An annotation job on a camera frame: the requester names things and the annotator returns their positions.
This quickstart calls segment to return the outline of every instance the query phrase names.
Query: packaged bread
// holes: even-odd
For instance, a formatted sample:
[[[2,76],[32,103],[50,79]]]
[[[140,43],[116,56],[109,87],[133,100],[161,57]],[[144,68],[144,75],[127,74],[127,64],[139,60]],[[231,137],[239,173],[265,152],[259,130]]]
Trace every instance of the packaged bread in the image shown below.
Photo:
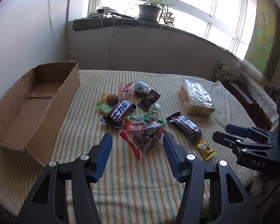
[[[183,80],[179,97],[187,114],[209,117],[215,111],[210,95],[199,83]]]

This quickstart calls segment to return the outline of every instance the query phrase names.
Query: cable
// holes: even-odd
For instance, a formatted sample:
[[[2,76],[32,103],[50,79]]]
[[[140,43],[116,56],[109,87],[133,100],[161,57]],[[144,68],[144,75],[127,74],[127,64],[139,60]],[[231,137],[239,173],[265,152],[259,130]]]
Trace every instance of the cable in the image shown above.
[[[102,38],[101,38],[101,42],[100,42],[100,44],[102,43],[102,40],[103,40],[103,36],[104,36],[104,26],[103,26],[103,21],[102,21],[102,19],[99,17],[99,19],[101,20],[101,23],[102,23]],[[54,37],[54,39],[56,40],[56,42],[64,49],[64,50],[66,50],[67,52],[69,52],[69,53],[71,53],[71,54],[73,54],[73,55],[87,55],[87,54],[89,54],[89,53],[86,53],[86,54],[75,54],[75,53],[72,53],[72,52],[70,52],[69,50],[67,50],[66,48],[64,48],[63,47],[63,45],[62,44],[60,44],[59,43],[59,41],[57,40],[57,38],[56,38],[56,36],[55,36],[55,33],[54,33],[54,29],[53,29],[53,26],[52,26],[52,18],[51,18],[51,0],[49,0],[49,21],[50,21],[50,26],[51,26],[51,31],[52,31],[52,34],[53,34],[53,37]]]
[[[279,187],[279,185],[280,185],[280,182],[276,185],[276,187],[272,190],[272,192],[270,192],[270,194],[256,207],[256,209],[261,207],[264,204],[264,202],[266,202],[272,196],[272,194],[276,191],[276,189]]]
[[[115,33],[115,18],[113,16],[112,16],[112,18],[113,18],[113,33],[112,33],[112,36],[111,36],[111,39],[110,39],[110,42],[109,42],[109,47],[108,47],[111,70],[112,70],[112,62],[111,62],[110,45],[111,45],[111,41],[112,41],[114,33]]]
[[[140,25],[140,22],[139,22],[139,20],[137,20],[138,21],[138,23],[139,24],[137,24],[137,25],[134,25],[134,26],[131,26],[131,27],[123,27],[123,26],[121,26],[117,21],[116,21],[116,18],[115,18],[115,16],[114,16],[114,14],[113,13],[111,13],[111,15],[112,15],[112,17],[114,17],[114,20],[115,20],[115,22],[117,23],[117,25],[119,26],[119,27],[121,27],[121,28],[123,28],[123,29],[130,29],[130,28],[134,28],[134,27],[137,27],[137,26],[139,26]]]
[[[113,13],[111,13],[110,11],[109,11],[109,13],[111,14],[112,19],[113,19],[113,33],[112,33],[112,36],[111,36],[111,39],[110,39],[110,42],[109,42],[109,47],[108,47],[108,51],[109,51],[109,61],[110,61],[110,66],[111,66],[111,70],[112,70],[110,45],[111,45],[111,41],[112,41],[113,36],[114,36],[114,33],[115,33],[115,22],[117,23],[117,25],[118,25],[119,27],[122,27],[122,26],[120,26],[120,25],[118,24],[118,22],[116,21],[115,16],[113,15]],[[139,23],[139,24],[137,24],[137,25],[135,25],[135,26],[132,26],[132,27],[128,27],[128,28],[122,27],[122,28],[123,28],[123,29],[130,29],[130,28],[139,26],[139,25],[140,25],[139,20],[138,20],[138,23]]]

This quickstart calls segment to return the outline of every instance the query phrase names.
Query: yellow candy wrapper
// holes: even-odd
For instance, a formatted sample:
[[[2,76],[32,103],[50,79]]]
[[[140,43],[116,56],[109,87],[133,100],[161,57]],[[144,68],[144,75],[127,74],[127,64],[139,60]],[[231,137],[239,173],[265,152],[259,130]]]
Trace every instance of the yellow candy wrapper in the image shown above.
[[[211,159],[211,157],[216,154],[215,150],[210,149],[210,146],[204,137],[200,138],[200,140],[195,144],[195,147],[200,151],[205,161]]]

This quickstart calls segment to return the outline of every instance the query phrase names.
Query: white wall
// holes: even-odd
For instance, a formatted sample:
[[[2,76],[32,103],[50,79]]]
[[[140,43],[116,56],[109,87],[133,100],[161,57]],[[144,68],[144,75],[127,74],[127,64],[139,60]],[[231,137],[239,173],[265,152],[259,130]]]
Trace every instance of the white wall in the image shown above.
[[[69,0],[68,21],[80,19],[82,17],[84,0]]]
[[[237,75],[240,63],[232,54],[188,34],[146,26],[123,29],[113,27],[75,32],[72,21],[67,26],[69,59],[78,61],[80,69],[146,71],[172,73],[211,79],[215,68],[224,61]]]
[[[52,24],[66,47],[67,0],[51,0]],[[0,99],[27,71],[39,64],[68,61],[67,52],[54,40],[48,0],[0,2]]]

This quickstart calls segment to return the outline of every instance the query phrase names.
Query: window sill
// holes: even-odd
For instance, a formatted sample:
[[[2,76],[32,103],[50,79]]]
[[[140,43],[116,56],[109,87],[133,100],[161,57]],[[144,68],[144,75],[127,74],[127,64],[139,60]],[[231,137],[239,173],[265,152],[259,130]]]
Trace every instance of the window sill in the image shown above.
[[[102,28],[102,23],[103,23],[103,27],[112,27],[114,26],[113,23],[113,19],[112,18],[81,18],[81,19],[76,19],[74,20],[73,24],[72,24],[72,29],[76,32],[78,31],[84,31],[84,30],[89,30],[89,29],[97,29],[97,28]],[[214,45],[218,48],[220,48],[223,51],[226,51],[229,54],[232,54],[230,51],[228,51],[227,49],[224,49],[221,46],[218,46],[204,38],[201,38],[195,34],[191,34],[189,32],[186,32],[184,30],[181,29],[177,29],[177,28],[168,28],[166,25],[163,24],[158,24],[158,23],[153,23],[153,22],[147,22],[147,21],[142,21],[142,20],[136,20],[136,19],[128,19],[128,18],[116,18],[116,22],[115,25],[118,26],[146,26],[146,27],[150,27],[150,28],[156,28],[156,29],[160,29],[162,26],[162,30],[171,30],[172,32],[175,33],[180,33],[180,34],[185,34],[197,39],[200,39],[206,43],[209,43],[211,45]],[[241,59],[237,58],[235,55],[232,54],[232,56],[237,59],[239,61],[239,63],[242,62]]]

